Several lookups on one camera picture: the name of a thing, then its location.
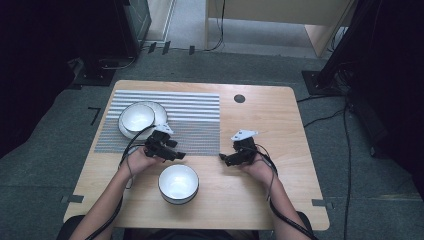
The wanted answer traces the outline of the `dark curtain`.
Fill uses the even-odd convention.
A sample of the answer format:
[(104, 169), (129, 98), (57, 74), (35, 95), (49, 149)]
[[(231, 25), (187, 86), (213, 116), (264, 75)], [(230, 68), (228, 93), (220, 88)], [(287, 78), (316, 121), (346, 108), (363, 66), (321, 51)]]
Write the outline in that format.
[(424, 200), (424, 0), (363, 0), (351, 49), (361, 55), (351, 88), (378, 121), (376, 155), (411, 174)]
[(78, 0), (0, 0), (0, 158), (25, 143), (74, 80)]

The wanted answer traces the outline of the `person's left hand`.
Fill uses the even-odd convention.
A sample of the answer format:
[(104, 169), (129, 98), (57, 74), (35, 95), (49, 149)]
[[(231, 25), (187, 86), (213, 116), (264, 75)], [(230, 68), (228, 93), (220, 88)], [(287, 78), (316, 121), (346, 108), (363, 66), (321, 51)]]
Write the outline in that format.
[(118, 177), (128, 181), (147, 168), (162, 162), (164, 162), (164, 159), (160, 157), (148, 157), (146, 155), (145, 147), (138, 147), (124, 158), (124, 161), (118, 170)]

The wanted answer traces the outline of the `dark cabinet with glass side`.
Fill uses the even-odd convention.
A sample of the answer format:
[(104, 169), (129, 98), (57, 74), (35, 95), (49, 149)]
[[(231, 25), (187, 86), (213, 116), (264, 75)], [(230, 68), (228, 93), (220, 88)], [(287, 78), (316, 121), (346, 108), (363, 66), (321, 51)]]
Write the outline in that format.
[(147, 0), (114, 0), (126, 55), (136, 58), (151, 25)]

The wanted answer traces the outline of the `person's right hand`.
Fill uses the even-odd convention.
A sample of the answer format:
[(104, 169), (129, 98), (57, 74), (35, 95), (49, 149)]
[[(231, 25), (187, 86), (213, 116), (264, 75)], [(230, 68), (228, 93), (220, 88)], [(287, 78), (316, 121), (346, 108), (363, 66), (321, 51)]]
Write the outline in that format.
[(269, 187), (274, 180), (274, 171), (260, 154), (254, 157), (251, 164), (242, 164), (240, 169), (262, 183), (265, 187)]

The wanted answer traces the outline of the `black stand base plate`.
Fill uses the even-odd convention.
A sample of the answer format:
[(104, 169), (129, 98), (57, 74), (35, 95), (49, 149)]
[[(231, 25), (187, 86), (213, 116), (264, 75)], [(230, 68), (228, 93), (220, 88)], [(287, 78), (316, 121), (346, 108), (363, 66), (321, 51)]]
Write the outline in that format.
[(108, 87), (115, 74), (115, 69), (103, 68), (97, 62), (80, 60), (81, 67), (76, 74), (73, 84), (77, 86)]

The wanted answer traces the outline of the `person's dark clothing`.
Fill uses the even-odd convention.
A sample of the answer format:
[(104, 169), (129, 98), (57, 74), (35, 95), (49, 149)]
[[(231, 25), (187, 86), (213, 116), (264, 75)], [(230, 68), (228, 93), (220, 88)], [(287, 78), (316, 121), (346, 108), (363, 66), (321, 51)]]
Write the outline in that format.
[[(297, 211), (309, 235), (312, 235), (312, 228), (307, 216)], [(56, 240), (69, 240), (77, 225), (84, 215), (77, 215), (67, 220), (61, 227)], [(147, 229), (125, 229), (123, 237), (109, 240), (260, 240), (259, 232), (248, 230), (184, 230), (184, 229), (162, 229), (159, 231)]]

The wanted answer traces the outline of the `grey striped placemat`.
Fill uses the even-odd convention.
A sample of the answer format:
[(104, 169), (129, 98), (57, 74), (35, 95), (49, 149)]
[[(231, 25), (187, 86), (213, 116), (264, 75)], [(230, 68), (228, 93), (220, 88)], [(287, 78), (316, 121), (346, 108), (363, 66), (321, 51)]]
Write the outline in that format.
[(167, 112), (176, 151), (212, 156), (220, 151), (220, 97), (217, 93), (116, 90), (94, 144), (97, 153), (122, 153), (131, 139), (119, 130), (118, 119), (131, 104), (152, 101)]

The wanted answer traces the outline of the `black tape corner mark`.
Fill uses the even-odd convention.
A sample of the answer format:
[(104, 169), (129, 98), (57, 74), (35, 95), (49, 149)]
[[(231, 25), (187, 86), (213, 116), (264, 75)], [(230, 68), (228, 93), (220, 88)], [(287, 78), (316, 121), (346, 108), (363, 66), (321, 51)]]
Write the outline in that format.
[(93, 110), (95, 112), (94, 117), (93, 117), (93, 119), (92, 119), (92, 121), (90, 123), (90, 125), (93, 126), (95, 124), (95, 122), (96, 122), (99, 114), (100, 114), (101, 108), (99, 108), (99, 107), (88, 107), (87, 109), (88, 110)]

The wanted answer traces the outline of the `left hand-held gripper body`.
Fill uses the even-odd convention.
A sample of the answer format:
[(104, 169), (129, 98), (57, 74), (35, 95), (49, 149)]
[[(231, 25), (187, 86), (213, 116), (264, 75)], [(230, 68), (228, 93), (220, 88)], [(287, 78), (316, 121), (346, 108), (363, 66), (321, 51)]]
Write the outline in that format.
[(145, 148), (148, 157), (157, 156), (164, 160), (169, 160), (168, 155), (174, 148), (166, 146), (172, 131), (169, 127), (156, 126), (151, 135), (146, 139)]

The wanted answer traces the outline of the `black metal stand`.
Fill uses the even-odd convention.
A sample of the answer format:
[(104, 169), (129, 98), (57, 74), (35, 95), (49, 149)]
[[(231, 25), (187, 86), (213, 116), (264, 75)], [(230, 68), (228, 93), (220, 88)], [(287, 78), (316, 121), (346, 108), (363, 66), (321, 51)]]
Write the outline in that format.
[(302, 72), (310, 95), (342, 95), (337, 77), (344, 70), (354, 70), (372, 47), (383, 2), (384, 0), (359, 0), (347, 32), (323, 69)]

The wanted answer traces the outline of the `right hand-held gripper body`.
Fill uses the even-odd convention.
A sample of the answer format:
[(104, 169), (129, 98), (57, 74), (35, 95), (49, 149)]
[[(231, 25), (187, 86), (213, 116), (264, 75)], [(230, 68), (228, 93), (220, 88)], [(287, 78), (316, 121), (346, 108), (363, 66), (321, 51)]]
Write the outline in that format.
[(232, 138), (235, 153), (230, 157), (232, 164), (251, 164), (257, 153), (253, 137), (257, 135), (257, 131), (239, 130)]

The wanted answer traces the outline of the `white plate with dark rim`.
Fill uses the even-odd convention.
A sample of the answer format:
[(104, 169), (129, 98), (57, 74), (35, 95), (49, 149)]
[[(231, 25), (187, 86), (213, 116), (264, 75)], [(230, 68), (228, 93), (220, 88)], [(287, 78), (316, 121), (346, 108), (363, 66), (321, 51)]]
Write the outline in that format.
[[(166, 112), (166, 110), (165, 110), (165, 108), (162, 106), (162, 105), (160, 105), (159, 103), (156, 103), (156, 102), (152, 102), (152, 101), (142, 101), (142, 102), (137, 102), (137, 103), (141, 103), (141, 104), (144, 104), (144, 105), (146, 105), (146, 106), (149, 106), (149, 107), (151, 107), (152, 108), (152, 110), (154, 111), (154, 113), (155, 113), (155, 120), (154, 120), (154, 122), (153, 122), (153, 124), (151, 125), (151, 126), (149, 126), (149, 127), (146, 127), (147, 128), (147, 130), (145, 130), (143, 133), (141, 133), (138, 137), (137, 137), (137, 139), (138, 140), (145, 140), (148, 136), (150, 136), (151, 135), (151, 133), (153, 132), (153, 128), (152, 128), (152, 126), (153, 125), (160, 125), (160, 124), (165, 124), (166, 122), (167, 122), (167, 119), (168, 119), (168, 116), (167, 116), (167, 112)], [(119, 130), (120, 130), (120, 132), (125, 136), (125, 137), (127, 137), (127, 138), (129, 138), (129, 139), (132, 139), (132, 138), (134, 138), (135, 137), (135, 135), (137, 134), (137, 133), (139, 133), (140, 131), (137, 131), (137, 132), (131, 132), (131, 131), (127, 131), (122, 125), (121, 125), (121, 122), (120, 122), (120, 116), (119, 116), (119, 119), (118, 119), (118, 127), (119, 127)]]

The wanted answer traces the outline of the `light wooden furniture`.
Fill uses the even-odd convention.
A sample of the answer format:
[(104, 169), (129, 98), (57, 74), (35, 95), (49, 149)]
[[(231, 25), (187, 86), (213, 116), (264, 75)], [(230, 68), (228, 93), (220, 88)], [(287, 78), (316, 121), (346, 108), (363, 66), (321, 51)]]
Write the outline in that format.
[(348, 26), (358, 0), (206, 0), (210, 18), (303, 24), (317, 57), (339, 28)]

